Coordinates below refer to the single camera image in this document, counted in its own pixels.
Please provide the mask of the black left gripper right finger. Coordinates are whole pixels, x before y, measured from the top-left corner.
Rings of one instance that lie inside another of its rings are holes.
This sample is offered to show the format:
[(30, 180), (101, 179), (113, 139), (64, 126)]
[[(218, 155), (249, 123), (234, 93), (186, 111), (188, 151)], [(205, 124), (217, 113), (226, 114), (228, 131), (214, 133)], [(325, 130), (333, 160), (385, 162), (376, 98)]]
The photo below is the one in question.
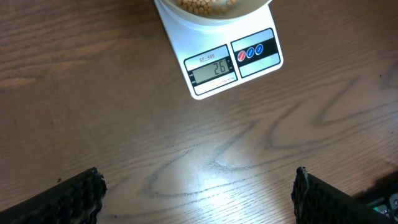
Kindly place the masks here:
[(386, 224), (395, 222), (395, 173), (350, 196), (307, 172), (296, 170), (291, 193), (299, 224)]

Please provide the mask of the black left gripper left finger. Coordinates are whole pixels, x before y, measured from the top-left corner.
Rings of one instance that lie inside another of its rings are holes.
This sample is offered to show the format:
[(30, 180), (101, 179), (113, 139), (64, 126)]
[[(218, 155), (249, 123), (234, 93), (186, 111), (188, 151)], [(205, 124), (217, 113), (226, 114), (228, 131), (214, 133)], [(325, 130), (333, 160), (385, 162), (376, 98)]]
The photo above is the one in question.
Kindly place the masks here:
[(90, 168), (1, 212), (3, 224), (96, 224), (107, 186)]

